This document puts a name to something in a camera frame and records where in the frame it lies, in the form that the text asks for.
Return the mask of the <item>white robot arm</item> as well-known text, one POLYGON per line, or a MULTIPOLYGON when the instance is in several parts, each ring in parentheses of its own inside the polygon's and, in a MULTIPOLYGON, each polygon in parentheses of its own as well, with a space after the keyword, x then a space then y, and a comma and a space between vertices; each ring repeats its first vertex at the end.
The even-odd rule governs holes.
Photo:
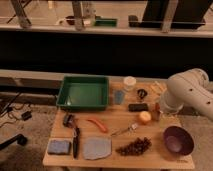
POLYGON ((157 112, 177 114, 187 104, 213 121, 213 93, 207 90, 208 84, 209 76, 200 68, 170 76, 156 103, 157 112))

